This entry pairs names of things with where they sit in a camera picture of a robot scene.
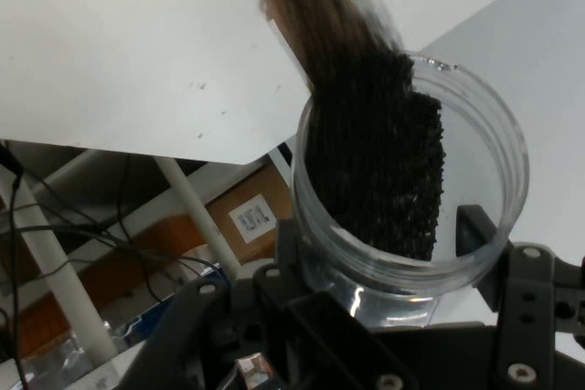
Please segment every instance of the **clear plastic container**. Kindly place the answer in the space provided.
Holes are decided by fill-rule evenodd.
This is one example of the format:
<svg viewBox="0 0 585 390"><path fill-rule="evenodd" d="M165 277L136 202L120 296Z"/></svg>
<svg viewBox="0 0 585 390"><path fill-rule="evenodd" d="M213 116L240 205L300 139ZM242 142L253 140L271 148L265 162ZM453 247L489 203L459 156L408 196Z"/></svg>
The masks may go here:
<svg viewBox="0 0 585 390"><path fill-rule="evenodd" d="M461 66L411 58L414 89L442 106L444 193L431 261L377 250L341 228L320 203L305 168L310 100L297 132L292 199L303 277L313 289L329 290L368 327L428 324L442 294L475 282L494 265L527 198L526 143L498 94ZM457 258L460 205L482 206L497 231L490 243Z"/></svg>

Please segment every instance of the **shelf leg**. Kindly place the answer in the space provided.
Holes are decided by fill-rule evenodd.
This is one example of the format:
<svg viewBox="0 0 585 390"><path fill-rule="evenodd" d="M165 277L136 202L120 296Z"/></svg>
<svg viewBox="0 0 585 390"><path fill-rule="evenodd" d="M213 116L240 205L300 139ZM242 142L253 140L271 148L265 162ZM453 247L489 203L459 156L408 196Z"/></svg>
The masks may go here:
<svg viewBox="0 0 585 390"><path fill-rule="evenodd" d="M215 254L219 265L226 271L229 278L234 280L241 265L205 205L195 193L185 173L175 159L167 157L155 157L154 159L173 188L175 195L181 200L187 213L203 235L209 248Z"/></svg>
<svg viewBox="0 0 585 390"><path fill-rule="evenodd" d="M12 194L13 180L14 176L0 166L0 196L6 205ZM16 196L16 206L36 202L27 181L23 179ZM48 221L42 210L33 206L16 211L15 224L17 227L48 226ZM49 273L68 260L53 232L30 232L22 236L42 273ZM112 337L108 334L75 269L68 264L47 277L46 282L90 361L97 367L117 355L118 351Z"/></svg>

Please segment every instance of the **brown box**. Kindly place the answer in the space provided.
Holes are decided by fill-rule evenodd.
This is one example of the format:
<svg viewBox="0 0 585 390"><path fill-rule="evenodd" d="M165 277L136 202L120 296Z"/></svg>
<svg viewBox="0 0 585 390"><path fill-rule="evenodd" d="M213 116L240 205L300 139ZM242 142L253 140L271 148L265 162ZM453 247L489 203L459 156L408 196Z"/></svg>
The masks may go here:
<svg viewBox="0 0 585 390"><path fill-rule="evenodd" d="M263 230L272 227L274 219L293 215L291 192L273 164L209 203L207 210L242 264L273 258L276 228Z"/></svg>

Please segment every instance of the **white tabletop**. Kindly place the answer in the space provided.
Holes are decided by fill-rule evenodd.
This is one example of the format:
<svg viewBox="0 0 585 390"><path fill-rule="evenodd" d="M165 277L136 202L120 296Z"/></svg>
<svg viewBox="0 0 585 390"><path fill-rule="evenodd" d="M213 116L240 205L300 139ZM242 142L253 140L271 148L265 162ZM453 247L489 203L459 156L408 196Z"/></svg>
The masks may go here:
<svg viewBox="0 0 585 390"><path fill-rule="evenodd" d="M383 0L407 48L493 0ZM0 138L248 163L308 97L259 0L0 0Z"/></svg>
<svg viewBox="0 0 585 390"><path fill-rule="evenodd" d="M577 266L585 257L584 29L583 0L496 0L425 48L483 77L524 131L530 185L511 239L546 245ZM468 320L495 322L469 290L447 298L435 322ZM571 336L558 334L557 348L585 362Z"/></svg>

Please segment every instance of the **dark granular material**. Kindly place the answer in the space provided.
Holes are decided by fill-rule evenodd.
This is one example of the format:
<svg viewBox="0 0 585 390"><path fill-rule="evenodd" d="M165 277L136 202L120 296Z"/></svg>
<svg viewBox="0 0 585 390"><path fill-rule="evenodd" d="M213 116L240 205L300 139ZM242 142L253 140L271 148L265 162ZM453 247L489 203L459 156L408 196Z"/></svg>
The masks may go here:
<svg viewBox="0 0 585 390"><path fill-rule="evenodd" d="M334 220L374 248L430 260L442 193L441 104L411 88L412 62L340 50L314 82L305 161Z"/></svg>
<svg viewBox="0 0 585 390"><path fill-rule="evenodd" d="M375 248L430 259L441 203L440 104L412 91L412 62L370 0L265 5L313 89L305 161L324 207Z"/></svg>

